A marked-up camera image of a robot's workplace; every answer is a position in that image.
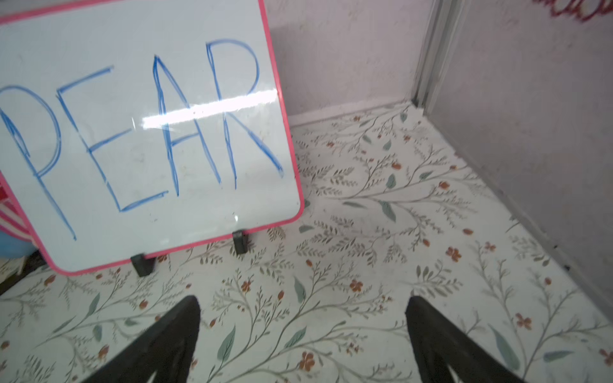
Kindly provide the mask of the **pink framed whiteboard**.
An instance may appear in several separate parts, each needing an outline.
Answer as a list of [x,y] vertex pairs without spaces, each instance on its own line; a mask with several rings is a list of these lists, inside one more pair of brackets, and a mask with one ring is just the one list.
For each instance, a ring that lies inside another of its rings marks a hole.
[[262,1],[80,1],[1,19],[1,182],[79,275],[297,220]]

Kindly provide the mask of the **black whiteboard stand foot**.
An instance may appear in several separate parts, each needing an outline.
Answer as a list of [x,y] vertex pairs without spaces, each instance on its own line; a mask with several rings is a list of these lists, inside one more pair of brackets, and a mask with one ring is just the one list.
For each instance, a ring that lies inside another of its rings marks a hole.
[[235,231],[232,233],[232,241],[236,255],[245,255],[249,251],[248,234],[246,231]]
[[139,277],[146,277],[155,270],[155,258],[147,258],[144,254],[134,255],[130,258],[132,267]]

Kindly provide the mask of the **black whiteboard stand foot left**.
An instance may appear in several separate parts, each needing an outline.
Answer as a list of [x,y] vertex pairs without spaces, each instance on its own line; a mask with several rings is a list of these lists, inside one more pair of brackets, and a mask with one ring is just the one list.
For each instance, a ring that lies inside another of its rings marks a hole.
[[132,267],[139,277],[146,277],[155,270],[155,258],[147,258],[144,254],[134,255],[130,258]]

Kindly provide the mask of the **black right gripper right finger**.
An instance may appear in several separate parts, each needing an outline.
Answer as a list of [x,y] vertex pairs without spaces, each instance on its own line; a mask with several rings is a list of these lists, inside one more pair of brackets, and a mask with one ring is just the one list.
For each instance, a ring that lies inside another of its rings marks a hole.
[[410,298],[405,316],[423,382],[452,382],[452,373],[464,382],[521,381],[424,298]]

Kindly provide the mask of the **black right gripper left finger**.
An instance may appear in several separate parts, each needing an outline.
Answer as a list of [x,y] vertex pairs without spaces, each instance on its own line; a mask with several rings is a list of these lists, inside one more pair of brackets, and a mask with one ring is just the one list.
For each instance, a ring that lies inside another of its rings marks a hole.
[[200,305],[189,295],[86,381],[186,382],[200,323]]

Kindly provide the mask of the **black whiteboard stand foot right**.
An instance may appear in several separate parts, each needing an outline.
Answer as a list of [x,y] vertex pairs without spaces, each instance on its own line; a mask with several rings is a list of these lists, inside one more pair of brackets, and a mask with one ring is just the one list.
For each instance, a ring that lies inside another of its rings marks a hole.
[[245,255],[249,251],[248,234],[246,231],[235,231],[232,233],[232,241],[236,255]]

